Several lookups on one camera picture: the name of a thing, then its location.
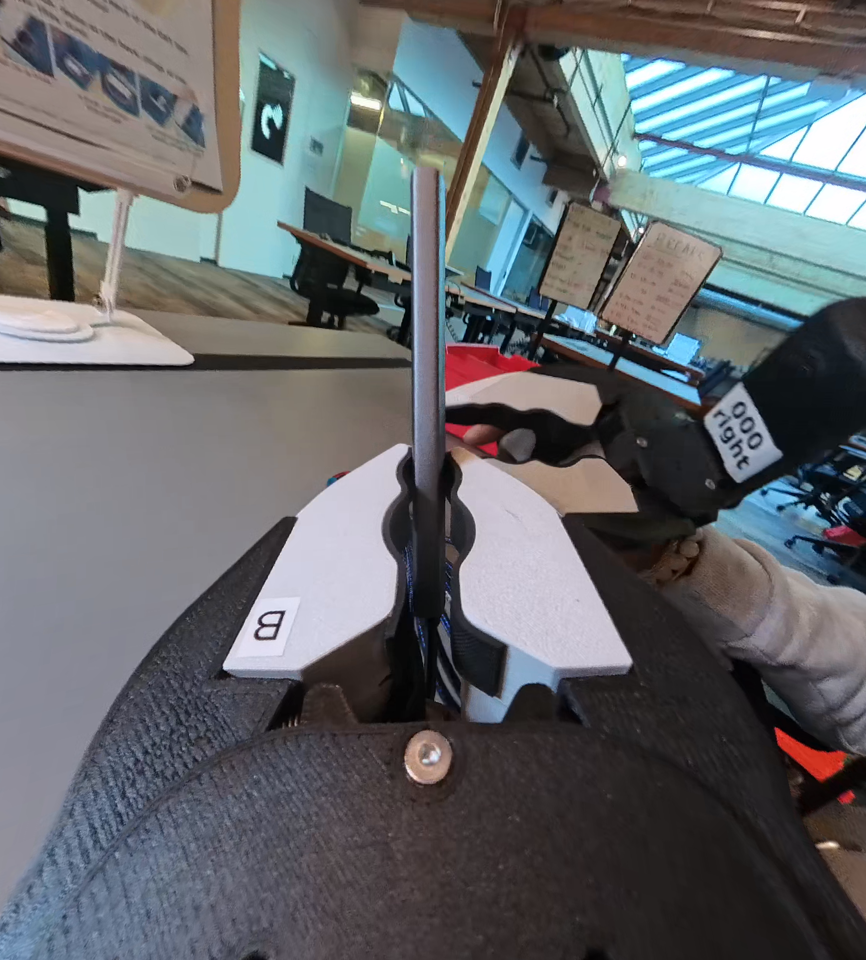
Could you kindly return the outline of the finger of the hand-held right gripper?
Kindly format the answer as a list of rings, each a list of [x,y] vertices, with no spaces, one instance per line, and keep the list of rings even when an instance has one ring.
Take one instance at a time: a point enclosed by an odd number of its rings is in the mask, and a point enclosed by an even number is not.
[[[597,438],[553,463],[538,457],[538,440],[529,429],[499,439],[499,469],[529,487],[563,517],[570,514],[634,515],[639,512],[630,484],[607,462]]]
[[[528,370],[448,390],[444,418],[468,446],[496,446],[502,463],[567,467],[596,456],[604,405],[591,383]]]

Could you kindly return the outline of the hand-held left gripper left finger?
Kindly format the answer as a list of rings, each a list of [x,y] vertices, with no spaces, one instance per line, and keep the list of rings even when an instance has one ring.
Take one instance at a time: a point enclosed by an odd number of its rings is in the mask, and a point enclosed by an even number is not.
[[[339,687],[355,714],[390,700],[405,605],[411,450],[399,443],[319,493],[295,524],[223,662],[238,679]]]

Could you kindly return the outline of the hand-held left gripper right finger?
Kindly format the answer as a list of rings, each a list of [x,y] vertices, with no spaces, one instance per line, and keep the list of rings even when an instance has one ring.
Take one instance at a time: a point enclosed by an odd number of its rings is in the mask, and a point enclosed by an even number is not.
[[[494,462],[453,449],[450,651],[463,718],[501,722],[539,686],[624,676],[631,654],[563,518]]]

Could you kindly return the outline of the red plastic bin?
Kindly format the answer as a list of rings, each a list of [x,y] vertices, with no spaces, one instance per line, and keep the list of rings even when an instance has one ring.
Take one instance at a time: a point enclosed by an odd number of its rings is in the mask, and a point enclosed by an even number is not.
[[[445,387],[446,432],[491,460],[499,459],[499,438],[522,416],[548,406],[535,365],[494,346],[449,345]]]

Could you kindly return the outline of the grey usb hub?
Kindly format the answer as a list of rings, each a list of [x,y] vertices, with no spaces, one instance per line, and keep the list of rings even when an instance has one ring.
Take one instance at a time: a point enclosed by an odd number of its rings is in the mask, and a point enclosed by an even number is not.
[[[413,556],[418,618],[438,618],[445,594],[445,187],[412,177]]]

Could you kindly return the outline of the person's right forearm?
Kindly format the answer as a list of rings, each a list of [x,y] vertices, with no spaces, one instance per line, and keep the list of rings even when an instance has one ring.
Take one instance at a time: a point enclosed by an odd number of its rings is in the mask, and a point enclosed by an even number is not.
[[[637,561],[724,662],[753,666],[799,725],[866,757],[866,595],[708,525]]]

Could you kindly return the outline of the handwritten whiteboard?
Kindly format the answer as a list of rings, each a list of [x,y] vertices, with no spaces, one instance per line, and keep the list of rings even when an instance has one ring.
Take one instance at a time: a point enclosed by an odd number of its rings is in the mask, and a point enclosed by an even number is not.
[[[571,201],[564,211],[543,270],[538,294],[550,302],[587,310],[620,236],[620,221]]]
[[[610,287],[600,321],[665,343],[722,256],[719,245],[666,222],[650,222]]]

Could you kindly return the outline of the black office chair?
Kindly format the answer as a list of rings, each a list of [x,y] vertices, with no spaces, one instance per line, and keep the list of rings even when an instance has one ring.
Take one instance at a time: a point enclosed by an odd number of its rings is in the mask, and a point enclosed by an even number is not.
[[[352,209],[309,187],[304,189],[302,228],[323,242],[352,249]],[[363,293],[369,272],[329,249],[297,240],[299,254],[290,277],[295,294],[308,302],[306,323],[311,327],[344,330],[349,317],[373,317],[379,305]]]

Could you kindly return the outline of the wooden top desk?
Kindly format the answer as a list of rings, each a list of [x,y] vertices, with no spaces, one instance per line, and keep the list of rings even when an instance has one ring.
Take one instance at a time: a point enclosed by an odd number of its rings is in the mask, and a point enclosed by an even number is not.
[[[399,332],[394,336],[394,341],[401,346],[410,346],[412,343],[413,337],[413,282],[414,275],[413,272],[406,268],[398,266],[390,258],[382,258],[378,255],[373,255],[370,253],[365,253],[357,249],[344,248],[342,246],[336,245],[331,242],[323,242],[317,236],[307,233],[303,228],[295,227],[286,222],[279,221],[277,226],[283,230],[286,234],[289,234],[296,242],[298,239],[304,239],[308,242],[317,244],[318,246],[324,247],[331,251],[333,254],[350,261],[357,267],[364,268],[369,272],[369,280],[364,283],[364,287],[371,284],[371,282],[378,276],[384,277],[389,280],[393,285],[404,288],[404,291],[399,296],[399,302],[403,309],[403,320],[400,325]],[[330,326],[310,326],[306,323],[306,316],[303,323],[312,329],[330,329],[336,330]]]

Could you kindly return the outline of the black phone sign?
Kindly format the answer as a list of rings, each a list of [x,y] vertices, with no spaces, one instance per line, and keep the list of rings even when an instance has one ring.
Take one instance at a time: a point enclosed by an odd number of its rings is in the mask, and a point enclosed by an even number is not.
[[[283,165],[295,96],[295,74],[259,54],[250,148]]]

